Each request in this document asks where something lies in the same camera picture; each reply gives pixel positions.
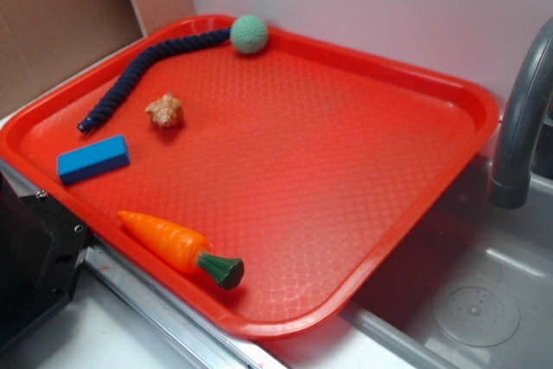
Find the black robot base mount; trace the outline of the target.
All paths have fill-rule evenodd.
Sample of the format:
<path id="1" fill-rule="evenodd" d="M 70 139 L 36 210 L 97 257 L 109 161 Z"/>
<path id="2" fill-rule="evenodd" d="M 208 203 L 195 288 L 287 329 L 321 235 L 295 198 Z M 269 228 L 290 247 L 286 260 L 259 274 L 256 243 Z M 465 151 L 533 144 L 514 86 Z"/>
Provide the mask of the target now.
<path id="1" fill-rule="evenodd" d="M 88 226 L 52 196 L 19 196 L 1 177 L 1 350 L 73 299 Z"/>

